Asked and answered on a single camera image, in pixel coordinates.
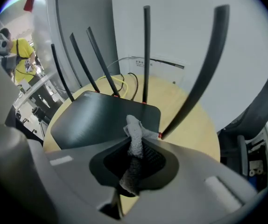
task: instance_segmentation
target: gray cloth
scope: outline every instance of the gray cloth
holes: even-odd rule
[[[124,131],[131,137],[128,156],[131,156],[130,166],[120,180],[120,185],[129,193],[138,195],[137,185],[141,176],[141,160],[143,159],[142,138],[157,139],[158,133],[144,128],[133,115],[127,115],[127,126]]]

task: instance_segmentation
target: yellow cable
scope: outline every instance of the yellow cable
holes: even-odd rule
[[[102,76],[102,77],[100,77],[100,78],[97,79],[97,80],[103,79],[103,78],[105,78],[105,77],[106,77],[106,76]],[[120,79],[118,79],[118,78],[115,78],[115,77],[111,77],[111,78],[114,79],[114,80],[117,80],[117,81],[119,81],[119,82],[122,82],[122,83],[124,83],[124,84],[127,86],[126,91],[125,91],[125,94],[121,97],[121,98],[124,98],[124,97],[126,96],[126,94],[128,93],[128,88],[129,88],[128,84],[127,84],[125,81],[122,81],[122,80],[120,80]]]

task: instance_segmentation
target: white sticker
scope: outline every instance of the white sticker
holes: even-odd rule
[[[72,160],[73,160],[73,158],[71,156],[65,156],[65,157],[62,157],[62,158],[59,158],[59,159],[51,160],[50,164],[52,166],[56,166],[56,165],[59,165],[59,164],[63,164],[65,162],[70,162]]]

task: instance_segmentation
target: desk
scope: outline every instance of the desk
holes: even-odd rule
[[[21,106],[30,98],[30,96],[36,92],[41,86],[43,86],[47,81],[49,81],[57,72],[52,72],[50,74],[45,75],[41,78],[35,85],[33,85],[29,91],[27,91],[20,99],[16,105],[16,112],[21,108]]]
[[[116,77],[118,79],[122,79],[121,75],[117,75]],[[124,77],[125,81],[129,85],[129,90],[125,98],[131,99],[135,92],[136,79],[132,75],[124,75]],[[139,87],[134,101],[141,102],[143,76],[138,76],[138,82]],[[96,84],[101,93],[107,95],[111,95],[113,93],[107,79],[98,80],[96,81]],[[94,91],[94,89],[91,84],[88,84],[75,92],[73,97],[76,99],[84,91]],[[122,96],[124,92],[124,90],[121,90],[120,95]],[[161,111],[159,126],[160,132],[167,127],[186,98],[187,94],[177,85],[168,83],[167,81],[157,77],[149,77],[148,104],[158,107]],[[59,146],[53,139],[50,130],[55,121],[70,104],[71,101],[67,99],[54,114],[45,134],[43,144],[45,152],[60,150]],[[193,108],[186,119],[164,141],[201,151],[215,160],[220,161],[219,141],[215,127],[200,104],[197,104]],[[121,196],[123,212],[127,213],[137,200],[138,197],[128,198]]]

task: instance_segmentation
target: yellow shirt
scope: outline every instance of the yellow shirt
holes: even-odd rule
[[[17,54],[16,45],[17,45],[17,40],[14,40],[11,53]],[[18,50],[19,50],[19,55],[21,57],[27,57],[27,58],[30,58],[31,53],[33,53],[34,51],[33,48],[28,44],[28,42],[24,38],[19,38]],[[29,82],[33,78],[33,75],[35,74],[36,74],[35,69],[31,72],[26,72],[25,59],[22,59],[19,62],[19,64],[16,66],[15,80],[17,81],[17,83],[19,83],[22,79],[25,79],[27,82]]]

